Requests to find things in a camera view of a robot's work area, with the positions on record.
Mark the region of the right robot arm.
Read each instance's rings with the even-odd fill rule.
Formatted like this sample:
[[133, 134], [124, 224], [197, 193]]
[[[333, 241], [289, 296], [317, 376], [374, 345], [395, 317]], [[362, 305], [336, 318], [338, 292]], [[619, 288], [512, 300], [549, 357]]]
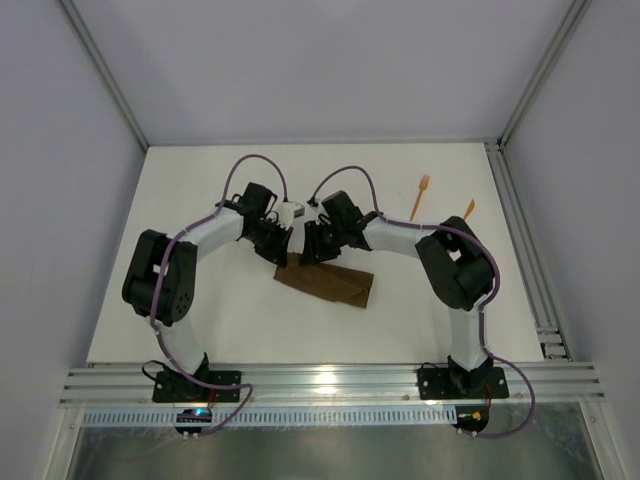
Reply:
[[322, 202], [324, 211], [304, 224], [301, 263], [338, 258], [344, 247], [397, 253], [420, 261], [436, 297], [448, 308], [452, 346], [445, 366], [417, 369], [423, 400], [509, 396], [504, 370], [487, 352], [483, 306], [499, 284], [497, 266], [465, 220], [418, 225], [364, 214], [344, 191]]

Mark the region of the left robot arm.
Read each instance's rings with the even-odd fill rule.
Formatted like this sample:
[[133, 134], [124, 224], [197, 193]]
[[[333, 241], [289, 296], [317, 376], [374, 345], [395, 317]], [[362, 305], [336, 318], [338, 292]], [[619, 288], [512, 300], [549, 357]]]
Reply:
[[284, 267], [294, 220], [304, 208], [279, 201], [250, 183], [241, 195], [219, 202], [212, 213], [171, 234], [143, 231], [129, 264], [122, 298], [149, 320], [173, 383], [211, 388], [209, 360], [188, 318], [195, 299], [198, 263], [217, 249], [244, 239], [262, 259]]

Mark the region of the brown cloth napkin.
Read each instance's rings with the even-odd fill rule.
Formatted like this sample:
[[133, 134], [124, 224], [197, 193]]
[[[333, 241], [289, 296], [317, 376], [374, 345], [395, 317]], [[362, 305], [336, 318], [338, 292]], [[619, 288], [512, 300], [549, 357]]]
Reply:
[[302, 255], [290, 252], [287, 265], [278, 266], [273, 279], [316, 298], [366, 309], [374, 283], [369, 272], [317, 263], [302, 264]]

